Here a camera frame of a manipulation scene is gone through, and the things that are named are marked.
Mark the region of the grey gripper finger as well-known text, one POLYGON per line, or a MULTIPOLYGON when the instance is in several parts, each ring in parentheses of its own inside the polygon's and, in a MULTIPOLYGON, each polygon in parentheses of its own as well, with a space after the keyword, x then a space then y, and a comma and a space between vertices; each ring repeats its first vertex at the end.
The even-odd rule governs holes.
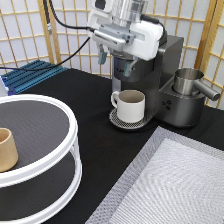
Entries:
POLYGON ((103 65, 106 62, 107 53, 104 51, 103 45, 98 45, 98 64, 103 65))
POLYGON ((124 76, 125 77, 129 77, 131 75, 132 69, 136 63, 137 63, 137 61, 133 60, 132 62, 127 62, 125 64, 125 67, 124 67, 124 76))

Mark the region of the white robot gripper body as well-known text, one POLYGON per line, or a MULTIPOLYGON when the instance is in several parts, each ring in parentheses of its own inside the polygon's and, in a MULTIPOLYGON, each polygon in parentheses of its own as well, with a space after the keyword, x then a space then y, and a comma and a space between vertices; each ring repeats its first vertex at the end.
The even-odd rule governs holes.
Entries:
POLYGON ((113 23, 108 13, 96 9, 90 12, 88 26, 93 29, 88 35, 97 44, 145 61, 156 56, 163 35, 161 25, 142 20, 121 27, 113 23))

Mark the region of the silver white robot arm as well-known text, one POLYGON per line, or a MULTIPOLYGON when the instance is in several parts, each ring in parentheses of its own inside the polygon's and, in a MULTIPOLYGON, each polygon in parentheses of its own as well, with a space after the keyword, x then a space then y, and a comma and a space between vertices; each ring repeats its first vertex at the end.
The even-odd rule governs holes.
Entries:
POLYGON ((87 33, 97 44, 99 64, 106 61, 105 47, 117 57, 130 56, 123 68, 129 77, 140 59, 156 57, 166 31, 157 19, 145 15, 148 0, 92 0, 92 5, 87 33))

